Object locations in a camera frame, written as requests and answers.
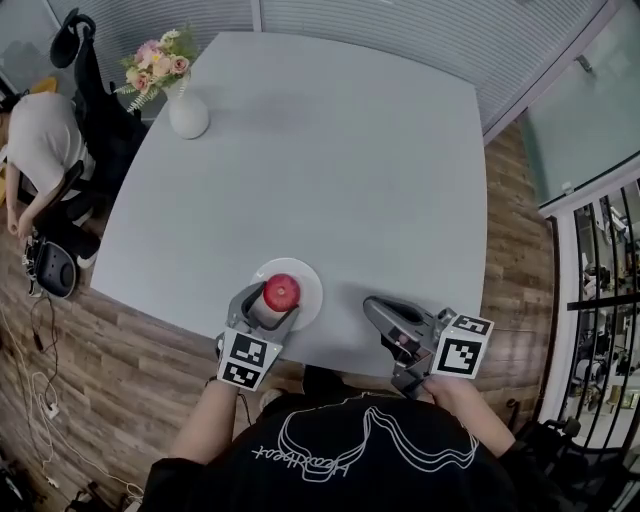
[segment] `pink flower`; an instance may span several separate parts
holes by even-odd
[[[165,76],[171,70],[171,59],[169,57],[160,57],[157,62],[153,64],[154,76]]]
[[[148,54],[149,52],[153,52],[153,51],[158,49],[158,45],[159,44],[160,43],[158,41],[156,41],[155,39],[152,39],[151,41],[147,41],[140,48],[138,48],[138,51],[136,52],[136,56],[133,58],[133,61],[136,64],[140,64],[142,62],[142,60],[144,59],[144,56],[146,54]]]
[[[186,57],[174,57],[171,59],[171,73],[174,75],[184,75],[189,69],[189,59]]]
[[[138,76],[140,75],[140,73],[138,73],[138,70],[136,68],[129,68],[127,69],[127,83],[129,84],[134,84],[136,83],[136,81],[138,80]]]
[[[138,91],[146,94],[149,90],[149,75],[146,73],[139,73],[138,78],[132,84]]]

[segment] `glass wall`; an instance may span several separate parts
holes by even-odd
[[[522,120],[538,202],[640,150],[640,7],[627,0]]]
[[[574,212],[580,300],[571,378],[561,418],[575,442],[632,448],[640,407],[640,188],[634,182]]]

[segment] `wall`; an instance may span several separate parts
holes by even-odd
[[[538,202],[563,194],[640,150],[640,9],[625,2],[574,62],[528,109],[522,128]]]
[[[73,93],[70,71],[57,70],[49,61],[49,47],[56,32],[41,1],[0,3],[0,73],[16,90],[23,91],[42,78],[55,76],[61,93]]]

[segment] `flower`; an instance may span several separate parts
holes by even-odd
[[[180,37],[180,32],[178,30],[169,30],[169,32],[165,33],[162,38],[160,39],[160,42],[162,44],[167,44],[169,42],[171,42],[171,40],[176,39]]]
[[[144,59],[144,56],[146,54],[148,54],[149,52],[153,52],[153,51],[158,49],[158,45],[159,44],[160,43],[158,43],[158,41],[156,41],[155,39],[152,39],[151,41],[147,41],[140,48],[138,48],[138,51],[136,52],[136,55],[133,58],[133,61],[136,64],[140,64],[142,62],[142,60]]]
[[[160,59],[164,57],[162,50],[147,50],[142,55],[142,60],[138,64],[138,69],[147,69],[151,65],[155,65],[160,62]]]
[[[136,83],[136,80],[138,80],[138,76],[140,75],[140,73],[138,73],[138,70],[134,67],[127,69],[127,83],[133,85],[134,83]]]
[[[162,56],[153,64],[154,76],[160,77],[169,74],[171,70],[171,59],[169,57]]]
[[[174,75],[184,75],[189,69],[189,59],[186,57],[173,57],[171,59],[171,73]]]
[[[149,91],[149,86],[151,85],[149,82],[149,75],[144,71],[138,73],[138,78],[136,78],[135,82],[131,85],[133,85],[142,94],[146,94]]]

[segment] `wooden floor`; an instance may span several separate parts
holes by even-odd
[[[506,401],[521,400],[522,421],[538,396],[546,357],[553,288],[551,234],[535,208],[516,126],[486,148],[486,162],[488,242],[482,315],[496,327],[476,384],[505,420],[510,413]],[[52,375],[53,351],[39,353],[32,339],[29,310],[34,301],[27,296],[22,249],[5,225],[2,208],[0,307],[25,354],[28,372]],[[59,483],[59,490],[47,484],[42,471],[42,457],[49,456],[50,448],[39,438],[46,439],[46,432],[37,412],[31,422],[36,446],[31,440],[17,354],[0,316],[0,447],[29,471],[34,488],[46,496],[42,510],[62,510],[90,480],[99,482],[114,503],[125,492],[124,485],[82,461],[71,447],[112,475],[143,486],[150,465],[166,453],[205,380],[215,371],[211,340],[116,304],[91,291],[88,282],[85,273],[71,300],[54,303],[59,337],[54,384],[61,411],[54,423],[65,441],[52,432],[55,455],[46,465],[46,475]],[[40,321],[46,346],[50,343],[46,303],[36,310],[36,323]],[[299,365],[278,363],[267,387],[295,390],[300,377]],[[388,387],[384,381],[358,376],[345,380]],[[36,377],[37,392],[43,391],[44,382]],[[255,418],[259,396],[247,398]],[[237,431],[246,427],[245,418],[239,401]]]

